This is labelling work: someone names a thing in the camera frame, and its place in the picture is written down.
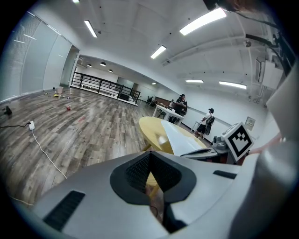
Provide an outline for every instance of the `wooden floor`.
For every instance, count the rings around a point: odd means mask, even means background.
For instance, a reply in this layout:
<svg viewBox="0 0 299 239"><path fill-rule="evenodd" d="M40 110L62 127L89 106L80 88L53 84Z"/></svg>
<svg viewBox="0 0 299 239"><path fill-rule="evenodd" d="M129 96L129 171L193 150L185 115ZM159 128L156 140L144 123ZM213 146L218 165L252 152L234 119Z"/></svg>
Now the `wooden floor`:
<svg viewBox="0 0 299 239"><path fill-rule="evenodd" d="M151 116L154 108L145 102L136 107L78 89L71 92L67 90L60 99L50 92L51 97L39 93L3 104L2 108L11 108L13 116L1 115L0 126L33 120L37 141L67 177L82 167L140 152L146 145L138 122ZM64 180L28 126L0 129L0 173L9 194L30 204Z"/></svg>

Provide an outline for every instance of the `person in black clothing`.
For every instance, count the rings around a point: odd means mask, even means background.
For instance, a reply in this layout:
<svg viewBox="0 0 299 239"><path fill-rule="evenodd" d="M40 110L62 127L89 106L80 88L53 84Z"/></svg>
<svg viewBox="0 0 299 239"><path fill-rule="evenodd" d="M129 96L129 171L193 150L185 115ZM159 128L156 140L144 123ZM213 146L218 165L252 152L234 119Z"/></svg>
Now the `person in black clothing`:
<svg viewBox="0 0 299 239"><path fill-rule="evenodd" d="M187 101L185 99L185 95L184 94L182 94L182 95L179 96L179 98L177 99L177 101L174 103L173 109L175 110L175 113L177 113L179 115L181 114L181 112L182 112L183 109L186 112L186 110L187 110ZM171 122L171 123L174 124L176 122L176 120L177 120L177 118L171 117L169 119L169 122Z"/></svg>

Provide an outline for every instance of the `metal railing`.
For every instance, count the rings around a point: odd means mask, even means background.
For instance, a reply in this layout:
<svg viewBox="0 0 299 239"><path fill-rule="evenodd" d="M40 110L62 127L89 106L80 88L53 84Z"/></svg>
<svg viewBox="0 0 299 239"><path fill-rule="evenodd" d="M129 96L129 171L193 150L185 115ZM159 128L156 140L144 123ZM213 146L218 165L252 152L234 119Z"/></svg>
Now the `metal railing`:
<svg viewBox="0 0 299 239"><path fill-rule="evenodd" d="M124 85L77 72L74 72L71 86L106 94L113 98L135 102L135 104L137 104L140 95L140 91L135 91Z"/></svg>

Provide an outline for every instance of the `white t-shirt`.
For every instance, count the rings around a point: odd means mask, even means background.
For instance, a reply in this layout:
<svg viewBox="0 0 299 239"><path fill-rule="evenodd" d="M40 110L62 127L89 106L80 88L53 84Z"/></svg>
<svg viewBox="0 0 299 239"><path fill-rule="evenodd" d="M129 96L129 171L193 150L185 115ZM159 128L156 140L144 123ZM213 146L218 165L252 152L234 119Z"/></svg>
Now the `white t-shirt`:
<svg viewBox="0 0 299 239"><path fill-rule="evenodd" d="M213 114L207 113L207 114L205 115L205 118L206 118L206 119L205 119L203 122L201 122L201 124L202 124L202 125L206 125L206 120L209 119L209 118L212 117L212 116L213 116Z"/></svg>

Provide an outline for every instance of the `person wearing black cap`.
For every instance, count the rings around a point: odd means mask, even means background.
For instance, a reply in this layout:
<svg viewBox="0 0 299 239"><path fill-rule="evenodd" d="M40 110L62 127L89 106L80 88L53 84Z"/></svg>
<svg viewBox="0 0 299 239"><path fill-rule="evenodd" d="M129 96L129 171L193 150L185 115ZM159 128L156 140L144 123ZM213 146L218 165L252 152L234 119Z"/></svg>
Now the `person wearing black cap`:
<svg viewBox="0 0 299 239"><path fill-rule="evenodd" d="M204 133L206 132L206 121L213 116L213 113L214 109L209 109L209 113L204 116L204 118L201 120L200 126L195 131L195 137L201 138L204 135Z"/></svg>
<svg viewBox="0 0 299 239"><path fill-rule="evenodd" d="M185 99L185 95L181 94L179 96L179 98L177 99L176 102L174 102L173 104L173 109L175 110L175 113L181 115L182 110L184 109L184 111L186 112L187 109L187 101ZM177 118L175 117L170 117L169 122L171 123L175 123L177 120Z"/></svg>

